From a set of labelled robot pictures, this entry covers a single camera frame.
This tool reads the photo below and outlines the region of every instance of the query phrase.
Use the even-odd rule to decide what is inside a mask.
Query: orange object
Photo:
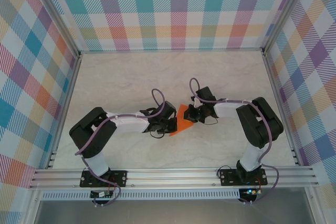
[[[193,122],[190,122],[188,120],[185,120],[183,119],[183,114],[184,114],[184,111],[186,111],[188,109],[188,106],[187,105],[184,105],[184,104],[181,104],[180,105],[180,108],[179,108],[179,111],[176,115],[176,118],[177,118],[177,131],[176,132],[173,132],[173,133],[170,133],[169,136],[173,136],[173,135],[176,135],[177,133],[191,127],[194,125]]]

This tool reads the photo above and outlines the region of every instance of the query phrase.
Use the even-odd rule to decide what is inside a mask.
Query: marble surface
[[[69,136],[70,128],[92,108],[132,113],[155,106],[152,88],[160,89],[178,109],[189,104],[188,83],[196,77],[219,98],[264,97],[278,113],[258,51],[130,52],[83,56],[54,168],[84,168]],[[197,123],[175,136],[154,139],[145,133],[113,136],[103,153],[111,168],[219,167],[235,165],[247,140],[238,119],[215,125]],[[285,133],[263,159],[270,165],[294,165]]]

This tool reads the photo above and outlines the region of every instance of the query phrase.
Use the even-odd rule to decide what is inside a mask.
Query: plaid backdrop
[[[44,168],[75,58],[40,0],[0,0],[0,223]]]
[[[336,217],[336,0],[299,0],[269,60],[300,156]]]
[[[275,0],[54,0],[54,3],[78,46],[84,45],[90,51],[259,48],[271,23],[271,19],[266,23],[267,18],[275,14],[270,12]]]

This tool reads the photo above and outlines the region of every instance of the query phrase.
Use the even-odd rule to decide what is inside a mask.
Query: black mounting plate
[[[101,178],[114,182],[118,184],[120,187],[125,187],[127,181],[127,171],[109,170],[105,174],[103,174]],[[79,187],[108,187],[108,186],[109,186],[108,183],[96,179],[88,170],[84,170],[82,172]]]
[[[268,184],[264,169],[259,169],[256,176],[249,179],[246,183],[242,183],[240,181],[238,175],[236,174],[236,170],[237,169],[220,169],[218,173],[221,178],[220,184],[222,186],[259,186],[259,181],[256,177],[260,179],[260,184],[262,186],[266,186]]]

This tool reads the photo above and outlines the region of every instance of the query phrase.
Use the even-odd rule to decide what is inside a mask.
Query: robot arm
[[[137,116],[154,115],[160,111],[162,104],[156,108],[149,108],[133,113]],[[98,127],[105,119],[116,114],[105,112],[102,107],[91,110],[69,132],[76,146],[81,149],[93,134],[93,126]],[[125,132],[157,132],[158,134],[172,133],[177,130],[176,109],[165,101],[163,111],[153,118],[139,118],[134,116],[116,117],[106,122],[97,132],[92,142],[81,153],[92,171],[99,177],[103,176],[109,166],[106,164],[102,150],[111,136]]]
[[[196,94],[202,100],[217,101],[209,87],[199,89]],[[269,145],[266,126],[262,120],[258,119],[257,111],[249,104],[201,102],[196,97],[192,97],[192,100],[194,104],[189,104],[188,109],[184,112],[186,120],[204,123],[208,116],[213,118],[236,118],[238,116],[248,144],[242,158],[237,162],[237,175],[242,183],[254,177],[261,167],[260,157]],[[271,129],[272,140],[275,141],[284,131],[281,121],[264,98],[258,97],[251,103],[257,106],[265,117]]]

